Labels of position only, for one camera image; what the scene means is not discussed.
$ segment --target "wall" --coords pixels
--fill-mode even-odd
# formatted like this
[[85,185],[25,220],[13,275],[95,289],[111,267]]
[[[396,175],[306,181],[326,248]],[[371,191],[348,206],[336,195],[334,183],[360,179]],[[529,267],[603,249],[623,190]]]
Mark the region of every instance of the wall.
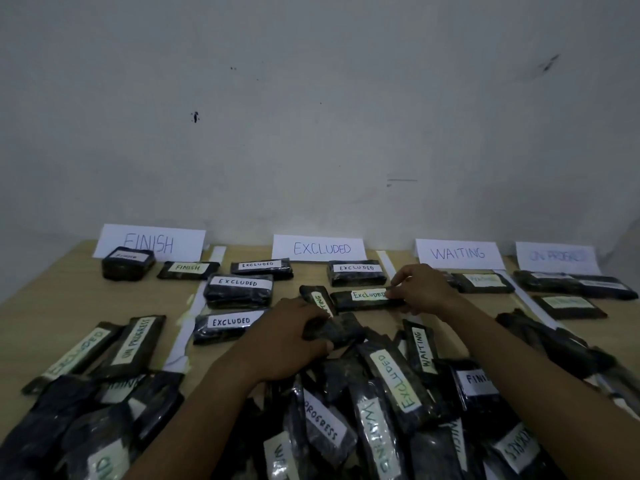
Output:
[[0,0],[0,218],[607,253],[640,215],[639,7]]

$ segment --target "person's right hand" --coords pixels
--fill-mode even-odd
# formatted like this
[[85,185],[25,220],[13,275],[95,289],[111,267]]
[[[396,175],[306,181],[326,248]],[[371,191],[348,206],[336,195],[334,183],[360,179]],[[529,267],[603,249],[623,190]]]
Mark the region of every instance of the person's right hand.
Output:
[[404,299],[405,312],[412,315],[431,313],[438,315],[446,304],[459,299],[458,291],[453,289],[441,272],[428,264],[407,264],[391,280],[385,296],[389,299]]

